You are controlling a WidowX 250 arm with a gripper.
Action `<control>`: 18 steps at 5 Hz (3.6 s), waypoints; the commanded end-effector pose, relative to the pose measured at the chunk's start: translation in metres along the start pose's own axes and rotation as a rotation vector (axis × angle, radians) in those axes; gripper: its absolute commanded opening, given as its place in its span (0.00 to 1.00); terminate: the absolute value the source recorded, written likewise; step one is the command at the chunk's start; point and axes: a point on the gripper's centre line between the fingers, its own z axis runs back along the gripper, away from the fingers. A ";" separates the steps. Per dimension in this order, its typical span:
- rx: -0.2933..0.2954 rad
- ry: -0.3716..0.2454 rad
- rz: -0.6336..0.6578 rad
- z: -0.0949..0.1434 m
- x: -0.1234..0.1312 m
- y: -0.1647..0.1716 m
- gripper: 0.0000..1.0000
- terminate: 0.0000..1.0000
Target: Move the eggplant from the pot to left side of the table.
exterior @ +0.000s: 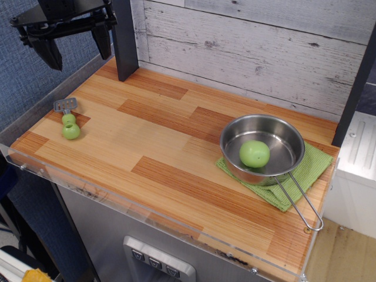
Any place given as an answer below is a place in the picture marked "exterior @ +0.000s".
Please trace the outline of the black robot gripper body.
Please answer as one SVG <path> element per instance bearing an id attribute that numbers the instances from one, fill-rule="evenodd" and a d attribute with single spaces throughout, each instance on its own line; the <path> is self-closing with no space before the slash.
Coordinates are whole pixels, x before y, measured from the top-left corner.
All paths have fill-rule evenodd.
<path id="1" fill-rule="evenodd" d="M 97 26 L 108 30 L 117 24 L 111 1 L 39 1 L 38 4 L 10 19 L 21 39 L 55 39 L 87 32 Z"/>

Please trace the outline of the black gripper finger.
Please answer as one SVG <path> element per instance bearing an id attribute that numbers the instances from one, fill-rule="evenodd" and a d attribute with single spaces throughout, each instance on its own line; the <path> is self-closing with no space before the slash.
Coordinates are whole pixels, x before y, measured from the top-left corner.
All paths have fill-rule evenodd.
<path id="1" fill-rule="evenodd" d="M 35 52 L 51 69 L 62 70 L 62 56 L 53 39 L 31 37 L 29 41 Z"/>
<path id="2" fill-rule="evenodd" d="M 96 25 L 91 29 L 92 36 L 103 60 L 112 54 L 109 30 L 106 25 Z"/>

